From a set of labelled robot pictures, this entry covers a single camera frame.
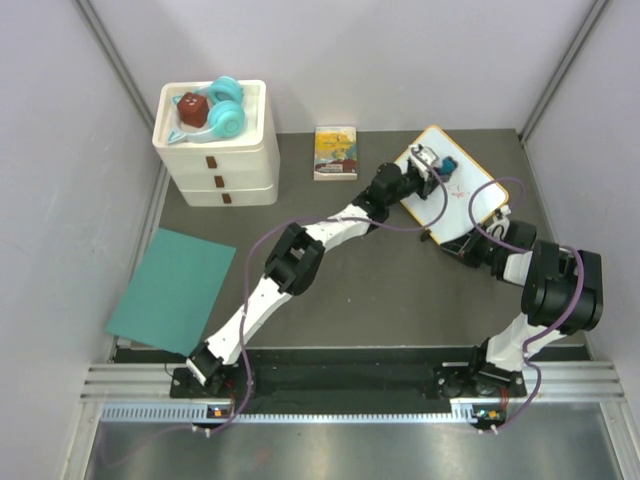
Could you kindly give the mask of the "whiteboard with orange frame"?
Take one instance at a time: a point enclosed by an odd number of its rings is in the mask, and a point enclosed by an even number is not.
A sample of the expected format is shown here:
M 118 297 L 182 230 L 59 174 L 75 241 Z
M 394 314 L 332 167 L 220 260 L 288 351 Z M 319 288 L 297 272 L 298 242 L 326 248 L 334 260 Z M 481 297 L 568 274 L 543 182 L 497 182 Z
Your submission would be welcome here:
M 437 187 L 428 198 L 413 194 L 402 205 L 421 225 L 428 225 L 431 238 L 438 244 L 455 240 L 484 222 L 509 200 L 500 184 L 437 125 L 429 126 L 415 140 L 444 159 L 450 156 L 457 168 L 444 187 Z

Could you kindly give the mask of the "blue bone-shaped eraser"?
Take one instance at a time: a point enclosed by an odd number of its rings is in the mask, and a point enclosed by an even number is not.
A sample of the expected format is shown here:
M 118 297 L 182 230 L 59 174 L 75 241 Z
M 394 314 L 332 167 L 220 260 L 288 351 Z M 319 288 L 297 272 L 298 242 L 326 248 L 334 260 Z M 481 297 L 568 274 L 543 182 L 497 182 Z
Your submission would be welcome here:
M 457 167 L 458 163 L 451 156 L 447 156 L 441 160 L 438 170 L 439 175 L 441 177 L 450 177 Z

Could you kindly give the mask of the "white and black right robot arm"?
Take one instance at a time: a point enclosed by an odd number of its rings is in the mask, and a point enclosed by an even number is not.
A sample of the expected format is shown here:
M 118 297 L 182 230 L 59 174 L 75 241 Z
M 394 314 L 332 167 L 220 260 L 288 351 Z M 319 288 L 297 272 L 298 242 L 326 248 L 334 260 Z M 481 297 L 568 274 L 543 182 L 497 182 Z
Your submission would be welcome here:
M 522 288 L 521 312 L 504 331 L 474 347 L 467 365 L 435 371 L 444 398 L 522 396 L 526 361 L 554 341 L 594 329 L 602 316 L 601 256 L 539 240 L 529 223 L 503 218 L 441 248 L 468 267 L 486 265 L 497 280 Z

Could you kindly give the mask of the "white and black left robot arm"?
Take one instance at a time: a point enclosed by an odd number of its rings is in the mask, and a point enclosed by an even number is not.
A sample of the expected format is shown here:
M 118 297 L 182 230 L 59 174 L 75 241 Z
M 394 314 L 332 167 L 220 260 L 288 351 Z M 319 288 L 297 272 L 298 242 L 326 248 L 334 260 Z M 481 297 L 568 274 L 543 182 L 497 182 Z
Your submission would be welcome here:
M 325 253 L 382 226 L 390 207 L 401 200 L 414 194 L 427 199 L 444 186 L 455 169 L 452 160 L 428 165 L 411 158 L 405 169 L 384 163 L 369 186 L 337 214 L 308 225 L 287 224 L 255 289 L 246 292 L 236 313 L 187 357 L 194 387 L 205 396 L 220 394 L 227 382 L 224 368 L 236 363 L 246 341 L 280 306 L 311 286 Z

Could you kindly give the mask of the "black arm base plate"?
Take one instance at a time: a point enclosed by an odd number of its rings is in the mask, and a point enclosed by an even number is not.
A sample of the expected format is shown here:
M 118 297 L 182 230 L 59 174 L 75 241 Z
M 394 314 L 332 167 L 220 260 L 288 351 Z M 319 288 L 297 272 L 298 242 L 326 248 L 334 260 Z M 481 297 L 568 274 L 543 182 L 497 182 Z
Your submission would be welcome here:
M 318 400 L 322 394 L 336 396 L 341 405 L 356 394 L 391 394 L 423 400 L 449 400 L 461 397 L 513 399 L 525 396 L 523 377 L 514 374 L 501 382 L 472 376 L 463 366 L 432 366 L 427 363 L 343 364 L 254 363 L 251 371 L 243 366 L 223 366 L 201 385 L 186 367 L 172 374 L 172 399 L 240 400 L 250 392 L 254 400 L 285 399 L 288 394 L 309 394 Z

